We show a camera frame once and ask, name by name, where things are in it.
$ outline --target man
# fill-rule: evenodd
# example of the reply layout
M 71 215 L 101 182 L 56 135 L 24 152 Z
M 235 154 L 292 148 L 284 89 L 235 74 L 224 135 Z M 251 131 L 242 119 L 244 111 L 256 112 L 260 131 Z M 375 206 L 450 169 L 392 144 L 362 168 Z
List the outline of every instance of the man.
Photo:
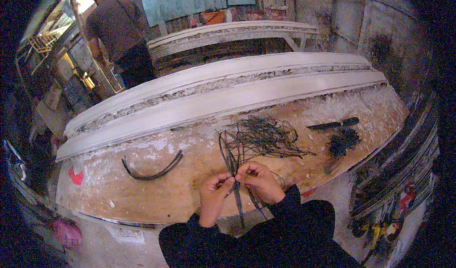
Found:
M 125 87 L 132 88 L 155 78 L 154 66 L 145 44 L 148 28 L 140 9 L 131 0 L 94 0 L 97 8 L 88 15 L 85 35 L 94 59 L 103 69 L 106 61 L 98 39 L 109 59 L 122 71 Z
M 220 233 L 215 224 L 235 179 L 274 215 L 237 239 Z M 333 240 L 331 203 L 301 204 L 298 187 L 283 192 L 265 165 L 247 162 L 235 178 L 229 173 L 212 177 L 200 188 L 200 199 L 200 215 L 160 232 L 170 267 L 362 267 Z

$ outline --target black knife handle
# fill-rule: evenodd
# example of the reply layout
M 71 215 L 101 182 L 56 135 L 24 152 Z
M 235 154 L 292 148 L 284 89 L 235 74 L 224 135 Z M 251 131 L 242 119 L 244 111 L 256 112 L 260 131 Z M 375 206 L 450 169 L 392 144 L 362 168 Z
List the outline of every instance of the black knife handle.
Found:
M 351 117 L 351 118 L 344 119 L 343 121 L 341 121 L 341 126 L 346 127 L 346 126 L 350 126 L 350 125 L 354 125 L 354 124 L 358 124 L 358 123 L 359 123 L 359 118 Z

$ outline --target white plaster molding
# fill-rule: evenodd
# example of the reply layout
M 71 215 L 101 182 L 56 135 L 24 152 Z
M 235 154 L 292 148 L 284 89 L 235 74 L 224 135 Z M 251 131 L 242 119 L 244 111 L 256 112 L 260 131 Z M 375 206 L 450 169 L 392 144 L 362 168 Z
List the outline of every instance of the white plaster molding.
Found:
M 293 51 L 304 51 L 306 40 L 316 37 L 318 33 L 318 28 L 310 24 L 269 20 L 242 21 L 186 29 L 151 40 L 147 44 L 155 60 L 197 47 L 252 38 L 284 38 Z M 293 38 L 301 39 L 300 47 L 296 46 Z
M 184 89 L 216 81 L 234 80 L 239 77 L 254 77 L 275 72 L 274 75 L 289 75 L 313 71 L 322 67 L 330 71 L 334 67 L 344 69 L 371 69 L 362 56 L 343 53 L 281 53 L 242 57 L 214 62 L 173 73 L 119 93 L 80 113 L 66 126 L 69 137 L 86 124 L 102 120 L 106 115 L 116 115 L 129 107 L 149 101 L 154 97 L 171 96 Z
M 337 61 L 335 64 L 327 62 L 326 66 L 329 68 L 331 65 L 339 64 L 339 66 L 345 66 L 345 69 L 286 74 L 290 64 L 294 66 L 293 69 L 304 69 L 309 65 L 324 65 L 320 62 L 320 58 Z M 300 59 L 301 63 L 297 64 L 296 59 Z M 88 114 L 82 113 L 81 117 L 73 119 L 69 126 L 74 130 L 87 123 L 91 117 L 94 117 L 91 112 L 96 112 L 98 116 L 102 116 L 106 111 L 117 112 L 127 105 L 135 105 L 151 96 L 163 97 L 163 93 L 172 93 L 198 83 L 219 80 L 220 77 L 225 80 L 227 74 L 239 77 L 245 76 L 246 73 L 265 73 L 265 69 L 283 70 L 285 74 L 264 80 L 246 80 L 225 88 L 208 89 L 206 92 L 145 106 L 131 114 L 119 116 L 107 123 L 100 123 L 99 126 L 87 132 L 72 135 L 58 150 L 57 161 L 194 123 L 205 117 L 236 114 L 240 111 L 387 82 L 381 72 L 373 69 L 350 70 L 354 65 L 370 66 L 367 60 L 352 54 L 283 53 L 225 60 L 177 72 L 125 91 L 123 95 L 111 97 L 104 101 L 104 104 L 100 103 L 94 106 L 93 110 L 86 111 Z

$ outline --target orange bucket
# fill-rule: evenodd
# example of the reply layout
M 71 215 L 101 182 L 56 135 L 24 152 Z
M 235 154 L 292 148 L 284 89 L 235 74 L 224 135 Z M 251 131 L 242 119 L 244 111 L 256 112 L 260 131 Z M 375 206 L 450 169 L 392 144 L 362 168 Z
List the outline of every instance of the orange bucket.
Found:
M 224 11 L 203 12 L 201 16 L 206 24 L 221 24 L 223 23 Z

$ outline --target person's left hand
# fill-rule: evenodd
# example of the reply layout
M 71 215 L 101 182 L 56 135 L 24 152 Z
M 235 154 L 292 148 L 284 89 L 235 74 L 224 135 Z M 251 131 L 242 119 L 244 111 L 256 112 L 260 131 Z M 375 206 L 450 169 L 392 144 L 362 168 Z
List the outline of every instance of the person's left hand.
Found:
M 234 184 L 234 177 L 228 172 L 208 179 L 199 189 L 201 199 L 201 215 L 199 225 L 212 227 L 222 211 L 223 200 Z

